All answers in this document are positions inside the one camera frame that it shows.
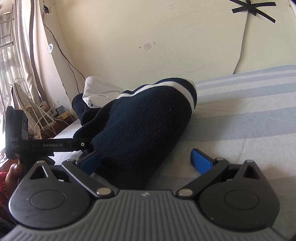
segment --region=folded blanket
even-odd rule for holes
[[[73,109],[83,126],[73,137],[93,138],[98,175],[120,189],[144,189],[181,137],[196,101],[194,83],[180,78],[124,91],[101,109],[90,109],[80,95]]]

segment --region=wall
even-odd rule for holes
[[[47,96],[50,107],[54,108],[61,105],[72,110],[71,103],[62,85],[60,76],[58,74],[56,65],[53,61],[52,55],[47,52],[47,37],[43,28],[42,18],[40,14],[40,7],[38,1],[35,1],[35,15],[33,28],[33,47],[36,68]]]
[[[0,14],[11,12],[13,0],[2,0]]]
[[[236,72],[296,64],[296,17],[288,0],[248,16]],[[56,0],[61,30],[77,67],[123,88],[178,76],[194,81],[232,74],[246,12],[229,0]],[[145,50],[145,44],[151,48]]]
[[[252,0],[252,3],[264,2]],[[276,7],[259,9],[276,23],[261,15],[248,15],[242,61],[237,72],[296,64],[296,16],[289,0],[275,0]]]
[[[68,57],[70,62],[73,62],[59,27],[54,4],[50,0],[47,0],[46,4],[51,7],[51,13],[44,16],[46,24],[54,33],[64,54]],[[83,92],[84,81],[74,70],[78,82],[78,92],[77,84],[73,73],[69,69],[67,60],[61,55],[51,33],[43,26],[42,14],[43,1],[35,1],[34,55],[41,83],[50,106],[53,104],[55,104],[56,107],[63,105],[75,115],[75,112],[72,110],[71,101],[79,92]],[[53,44],[51,54],[49,54],[47,50],[49,43]]]

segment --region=triangular cutout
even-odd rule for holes
[[[252,166],[248,166],[246,171],[244,172],[243,177],[252,178],[252,179],[260,179],[258,173],[256,172],[255,168]]]
[[[66,173],[64,173],[61,170],[52,169],[52,173],[55,175],[55,177],[62,182],[69,182],[69,177]]]
[[[47,174],[45,170],[43,169],[43,166],[38,166],[32,176],[30,177],[31,180],[34,179],[41,179],[41,178],[47,178]]]

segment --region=bed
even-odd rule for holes
[[[196,82],[198,101],[180,141],[148,189],[178,190],[199,176],[190,164],[198,148],[212,158],[241,164],[255,160],[279,197],[274,228],[296,232],[296,65],[279,66]],[[56,138],[72,137],[76,121]],[[55,153],[60,164],[80,152]]]

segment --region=human hand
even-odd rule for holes
[[[26,168],[22,164],[12,164],[7,173],[5,181],[3,182],[4,188],[9,196],[13,194],[15,189],[17,188],[18,179],[22,179],[26,174]]]

